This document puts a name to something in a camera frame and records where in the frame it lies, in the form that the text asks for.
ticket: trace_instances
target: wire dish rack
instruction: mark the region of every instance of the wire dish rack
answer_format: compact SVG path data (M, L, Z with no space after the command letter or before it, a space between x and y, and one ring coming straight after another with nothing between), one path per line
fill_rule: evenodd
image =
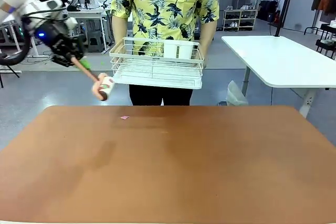
M110 56L115 83L202 88L204 56L197 42L125 37Z

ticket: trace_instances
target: wooden tabletop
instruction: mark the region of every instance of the wooden tabletop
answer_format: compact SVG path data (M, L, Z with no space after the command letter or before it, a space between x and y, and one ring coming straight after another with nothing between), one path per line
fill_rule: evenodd
M54 106L0 152L0 220L331 223L335 200L336 148L285 106Z

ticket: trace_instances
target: plastic bag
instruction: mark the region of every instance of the plastic bag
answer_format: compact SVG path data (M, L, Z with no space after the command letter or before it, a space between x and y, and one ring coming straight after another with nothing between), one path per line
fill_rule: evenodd
M248 105L246 97L243 95L240 88L234 81L231 81L227 87L226 102L228 106Z

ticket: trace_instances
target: shoe rack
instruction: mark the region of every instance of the shoe rack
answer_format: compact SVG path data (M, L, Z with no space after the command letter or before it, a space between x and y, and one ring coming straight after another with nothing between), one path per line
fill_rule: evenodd
M254 25L256 23L258 10L250 9L250 10L224 10L224 17L223 17L223 30L231 30L231 31L239 31L245 30L246 28L254 29ZM226 18L228 15L237 16L235 18ZM237 22L237 27L230 27L232 22ZM245 22L251 22L253 25L245 25Z

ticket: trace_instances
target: black pants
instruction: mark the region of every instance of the black pants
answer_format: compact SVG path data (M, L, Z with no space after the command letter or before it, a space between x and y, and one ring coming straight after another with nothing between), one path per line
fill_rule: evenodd
M192 89L173 89L130 85L130 98L134 106L180 105L189 106Z

